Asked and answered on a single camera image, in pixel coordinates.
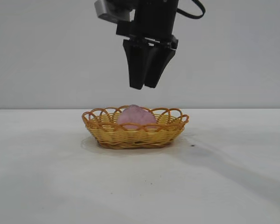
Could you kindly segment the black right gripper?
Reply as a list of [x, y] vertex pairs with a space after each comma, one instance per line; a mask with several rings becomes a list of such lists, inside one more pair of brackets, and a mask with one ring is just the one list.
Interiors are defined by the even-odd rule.
[[[132, 39], [123, 41], [131, 88], [155, 88], [175, 56], [178, 40], [172, 31], [177, 6], [177, 0], [139, 0], [133, 20], [118, 21], [116, 34]], [[154, 46], [151, 51], [147, 42], [139, 41], [144, 39], [165, 47]]]

